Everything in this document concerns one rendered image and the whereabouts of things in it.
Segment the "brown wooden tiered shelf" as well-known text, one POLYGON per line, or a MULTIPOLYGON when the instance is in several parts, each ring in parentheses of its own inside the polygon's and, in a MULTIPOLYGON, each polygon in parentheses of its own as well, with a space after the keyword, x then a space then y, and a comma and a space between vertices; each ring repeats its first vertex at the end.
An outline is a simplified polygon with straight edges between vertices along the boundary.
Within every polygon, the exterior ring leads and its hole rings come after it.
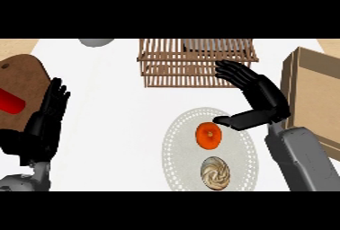
POLYGON ((259 61, 252 39, 141 39, 138 62, 147 87, 234 88, 216 78, 216 61, 259 61))

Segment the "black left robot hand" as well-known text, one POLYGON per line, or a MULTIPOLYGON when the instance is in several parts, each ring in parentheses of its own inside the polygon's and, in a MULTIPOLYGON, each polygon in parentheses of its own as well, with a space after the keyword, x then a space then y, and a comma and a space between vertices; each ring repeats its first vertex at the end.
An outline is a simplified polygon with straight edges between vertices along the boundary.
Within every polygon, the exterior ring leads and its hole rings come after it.
POLYGON ((0 149, 20 157, 20 165, 49 162, 60 148, 61 121, 72 93, 60 78, 46 89, 40 110, 33 114, 23 132, 0 129, 0 149))

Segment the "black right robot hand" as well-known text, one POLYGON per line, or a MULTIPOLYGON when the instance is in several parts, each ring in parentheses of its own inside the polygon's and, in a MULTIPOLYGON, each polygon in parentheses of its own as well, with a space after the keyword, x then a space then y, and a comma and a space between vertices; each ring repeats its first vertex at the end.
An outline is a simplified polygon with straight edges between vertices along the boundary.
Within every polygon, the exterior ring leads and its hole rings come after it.
POLYGON ((243 91, 252 110, 215 117, 213 122, 243 131, 264 124, 278 123, 292 116, 286 96, 265 75, 227 59, 216 61, 216 78, 228 80, 243 91))

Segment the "tan wooden cabinet door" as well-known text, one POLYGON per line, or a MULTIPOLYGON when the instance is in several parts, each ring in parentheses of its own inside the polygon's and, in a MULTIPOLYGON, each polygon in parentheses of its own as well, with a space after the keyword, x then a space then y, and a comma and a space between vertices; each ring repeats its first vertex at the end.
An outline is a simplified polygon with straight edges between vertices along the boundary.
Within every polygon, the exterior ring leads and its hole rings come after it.
POLYGON ((292 117, 284 128, 308 128, 340 162, 340 58, 299 47, 283 61, 281 91, 292 117))

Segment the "orange squash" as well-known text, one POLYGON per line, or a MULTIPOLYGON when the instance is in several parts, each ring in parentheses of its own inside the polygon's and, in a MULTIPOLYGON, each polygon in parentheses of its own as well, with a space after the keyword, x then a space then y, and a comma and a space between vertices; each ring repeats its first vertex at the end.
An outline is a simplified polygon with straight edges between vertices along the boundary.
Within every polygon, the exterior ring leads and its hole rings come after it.
POLYGON ((197 127, 196 139, 199 146, 206 150, 218 148, 222 141, 222 130, 216 123, 205 122, 197 127))

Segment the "red cylindrical can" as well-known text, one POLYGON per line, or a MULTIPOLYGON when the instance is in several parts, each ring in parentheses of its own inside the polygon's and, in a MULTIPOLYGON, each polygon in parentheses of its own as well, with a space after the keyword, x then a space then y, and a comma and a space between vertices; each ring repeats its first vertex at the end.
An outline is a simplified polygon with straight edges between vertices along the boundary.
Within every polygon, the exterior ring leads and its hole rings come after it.
POLYGON ((26 108, 26 101, 4 88, 0 88, 0 110, 18 114, 26 108))

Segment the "beige swirled cupcake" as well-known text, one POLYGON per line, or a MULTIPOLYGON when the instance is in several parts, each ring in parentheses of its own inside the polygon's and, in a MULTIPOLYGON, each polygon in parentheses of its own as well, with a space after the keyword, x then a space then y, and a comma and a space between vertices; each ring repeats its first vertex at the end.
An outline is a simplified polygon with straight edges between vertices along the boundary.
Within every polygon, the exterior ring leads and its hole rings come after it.
POLYGON ((212 190, 224 190, 230 186, 230 167, 219 157, 212 156, 203 161, 202 178, 212 190))

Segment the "white oval lace placemat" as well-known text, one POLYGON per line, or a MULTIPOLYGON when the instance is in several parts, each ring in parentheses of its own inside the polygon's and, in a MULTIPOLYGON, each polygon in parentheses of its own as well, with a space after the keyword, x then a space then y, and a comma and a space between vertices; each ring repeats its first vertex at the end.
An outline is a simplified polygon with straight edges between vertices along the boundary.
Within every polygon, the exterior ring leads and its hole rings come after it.
POLYGON ((212 122, 228 113, 216 108, 187 111, 175 120, 165 135, 163 167, 172 190, 209 190, 203 183, 203 161, 219 157, 230 167, 231 179, 227 190, 255 190, 258 181, 258 154, 253 139, 246 131, 219 126, 222 141, 216 149, 206 150, 197 144, 196 131, 205 122, 212 122))

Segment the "brown wooden cutting board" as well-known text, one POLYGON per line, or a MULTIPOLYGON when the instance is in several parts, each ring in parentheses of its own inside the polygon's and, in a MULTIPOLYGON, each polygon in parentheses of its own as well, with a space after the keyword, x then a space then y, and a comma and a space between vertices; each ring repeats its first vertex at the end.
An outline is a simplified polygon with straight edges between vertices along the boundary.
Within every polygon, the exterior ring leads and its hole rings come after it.
POLYGON ((0 128, 23 131, 29 119, 40 109, 51 78, 36 56, 20 54, 0 61, 0 89, 12 94, 11 101, 26 101, 20 113, 0 110, 0 128))

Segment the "grey round bowl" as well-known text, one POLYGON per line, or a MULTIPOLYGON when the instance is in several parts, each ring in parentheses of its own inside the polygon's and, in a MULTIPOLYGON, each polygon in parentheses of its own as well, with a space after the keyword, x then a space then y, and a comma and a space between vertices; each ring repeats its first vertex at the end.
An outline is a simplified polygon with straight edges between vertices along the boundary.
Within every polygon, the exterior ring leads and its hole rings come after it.
POLYGON ((80 39, 80 42, 91 48, 103 47, 113 42, 113 39, 80 39))

